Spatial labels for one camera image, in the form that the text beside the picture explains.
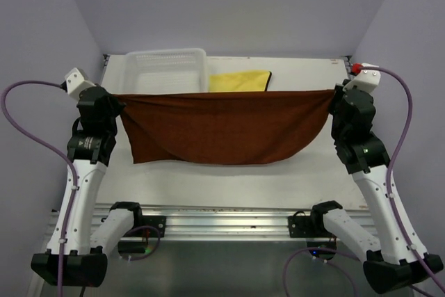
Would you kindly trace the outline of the yellow towel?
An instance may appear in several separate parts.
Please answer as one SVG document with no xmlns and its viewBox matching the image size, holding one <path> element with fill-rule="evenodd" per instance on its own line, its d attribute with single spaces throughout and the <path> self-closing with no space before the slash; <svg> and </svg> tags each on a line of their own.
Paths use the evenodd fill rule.
<svg viewBox="0 0 445 297">
<path fill-rule="evenodd" d="M 210 93 L 265 92 L 272 77 L 268 70 L 248 70 L 209 77 Z"/>
</svg>

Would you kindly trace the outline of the brown towel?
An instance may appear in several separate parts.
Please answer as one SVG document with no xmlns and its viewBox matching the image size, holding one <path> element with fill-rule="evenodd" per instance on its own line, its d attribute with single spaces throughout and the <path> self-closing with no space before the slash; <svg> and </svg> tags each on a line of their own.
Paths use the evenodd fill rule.
<svg viewBox="0 0 445 297">
<path fill-rule="evenodd" d="M 225 166 L 288 159 L 328 117 L 333 90 L 118 95 L 134 163 Z"/>
</svg>

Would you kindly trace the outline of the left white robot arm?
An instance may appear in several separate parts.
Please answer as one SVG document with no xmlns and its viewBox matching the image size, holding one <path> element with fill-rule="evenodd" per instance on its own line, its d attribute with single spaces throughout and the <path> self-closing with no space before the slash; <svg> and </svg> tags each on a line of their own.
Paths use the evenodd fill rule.
<svg viewBox="0 0 445 297">
<path fill-rule="evenodd" d="M 145 226 L 137 202 L 116 202 L 99 228 L 91 230 L 98 190 L 116 144 L 116 119 L 124 104 L 93 86 L 79 93 L 77 108 L 80 116 L 67 144 L 67 184 L 57 224 L 46 250 L 31 260 L 32 270 L 59 289 L 100 286 L 108 256 L 119 240 L 125 234 L 139 235 Z"/>
</svg>

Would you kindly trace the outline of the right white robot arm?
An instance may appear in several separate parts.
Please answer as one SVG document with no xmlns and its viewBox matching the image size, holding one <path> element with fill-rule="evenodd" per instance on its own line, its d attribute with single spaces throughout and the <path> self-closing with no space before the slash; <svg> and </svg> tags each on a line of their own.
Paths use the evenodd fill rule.
<svg viewBox="0 0 445 297">
<path fill-rule="evenodd" d="M 356 87 L 338 85 L 328 111 L 337 156 L 361 191 L 377 234 L 371 235 L 335 201 L 313 206 L 311 231 L 340 238 L 362 263 L 378 294 L 423 282 L 442 271 L 440 256 L 429 253 L 414 231 L 388 169 L 385 145 L 371 131 L 373 97 Z"/>
</svg>

